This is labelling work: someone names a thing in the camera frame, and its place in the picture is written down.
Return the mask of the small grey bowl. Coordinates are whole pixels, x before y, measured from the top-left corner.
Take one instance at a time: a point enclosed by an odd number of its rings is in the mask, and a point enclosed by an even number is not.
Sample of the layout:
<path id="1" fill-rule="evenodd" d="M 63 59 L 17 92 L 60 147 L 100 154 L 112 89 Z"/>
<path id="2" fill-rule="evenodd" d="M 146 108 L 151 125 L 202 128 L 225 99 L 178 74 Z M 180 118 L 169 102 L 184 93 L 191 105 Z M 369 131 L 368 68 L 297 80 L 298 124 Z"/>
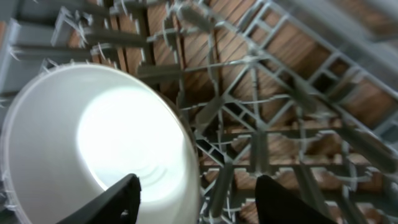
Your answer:
<path id="1" fill-rule="evenodd" d="M 69 63 L 33 78 L 1 130 L 2 181 L 20 223 L 57 223 L 129 174 L 138 223 L 196 223 L 198 159 L 174 103 L 118 69 Z"/>

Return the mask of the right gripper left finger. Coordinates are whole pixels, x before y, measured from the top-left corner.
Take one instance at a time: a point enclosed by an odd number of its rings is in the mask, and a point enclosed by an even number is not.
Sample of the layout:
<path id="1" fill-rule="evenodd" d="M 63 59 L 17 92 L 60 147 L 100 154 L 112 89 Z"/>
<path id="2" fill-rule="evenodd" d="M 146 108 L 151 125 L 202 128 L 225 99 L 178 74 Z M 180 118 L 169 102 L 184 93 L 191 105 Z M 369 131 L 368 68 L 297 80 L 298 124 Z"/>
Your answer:
<path id="1" fill-rule="evenodd" d="M 140 203 L 139 178 L 134 174 L 128 174 L 58 224 L 135 224 Z"/>

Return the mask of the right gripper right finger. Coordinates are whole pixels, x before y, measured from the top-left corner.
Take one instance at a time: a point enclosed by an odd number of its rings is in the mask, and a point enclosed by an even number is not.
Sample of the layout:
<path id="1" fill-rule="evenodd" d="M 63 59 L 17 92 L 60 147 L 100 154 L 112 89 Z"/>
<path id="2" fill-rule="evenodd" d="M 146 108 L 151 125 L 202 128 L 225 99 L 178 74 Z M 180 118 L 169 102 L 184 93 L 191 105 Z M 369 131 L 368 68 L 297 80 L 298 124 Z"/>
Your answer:
<path id="1" fill-rule="evenodd" d="M 335 224 L 268 175 L 257 178 L 255 201 L 260 224 Z"/>

